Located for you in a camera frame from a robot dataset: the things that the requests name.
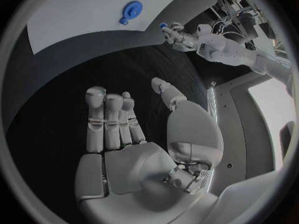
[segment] robotic hand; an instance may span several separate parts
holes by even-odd
[[[78,165],[75,194],[80,208],[89,216],[96,212],[96,206],[115,209],[123,203],[140,209],[143,205],[136,204],[136,196],[151,205],[153,200],[149,201],[147,189],[154,193],[150,199],[158,195],[158,202],[165,190],[183,190],[180,193],[184,197],[196,197],[204,180],[200,170],[213,169],[222,158],[222,135],[207,111],[159,78],[153,78],[151,85],[172,111],[167,122],[169,155],[157,144],[146,141],[128,92],[120,96],[106,94],[102,87],[87,90],[88,153]],[[184,200],[194,202],[187,197]],[[176,208],[187,206],[185,203]],[[145,208],[140,212],[147,213]],[[104,223],[110,218],[105,212],[97,217]]]
[[[184,26],[180,23],[174,24],[170,28],[166,23],[160,25],[166,41],[172,45],[173,49],[196,51],[199,56],[211,62],[221,62],[231,66],[249,66],[259,74],[268,74],[284,83],[288,93],[292,95],[290,66],[281,64],[263,51],[248,50],[234,40],[211,33],[212,28],[208,24],[198,25],[197,34],[194,36],[182,33]]]

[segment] blue component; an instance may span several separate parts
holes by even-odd
[[[129,2],[123,9],[123,16],[127,20],[134,19],[142,12],[143,6],[139,1]]]
[[[168,27],[168,25],[165,22],[161,22],[159,27],[162,29],[163,27]]]
[[[125,26],[128,24],[128,20],[123,17],[120,19],[120,23]]]

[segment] white panel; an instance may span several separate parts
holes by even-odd
[[[124,6],[131,1],[134,0],[48,0],[27,24],[33,53],[64,39],[90,32],[145,31],[173,0],[138,0],[143,4],[141,14],[124,26],[119,20]]]
[[[253,86],[248,91],[268,126],[275,157],[275,169],[280,169],[283,164],[280,130],[287,122],[296,120],[294,101],[288,95],[286,86],[275,79]]]

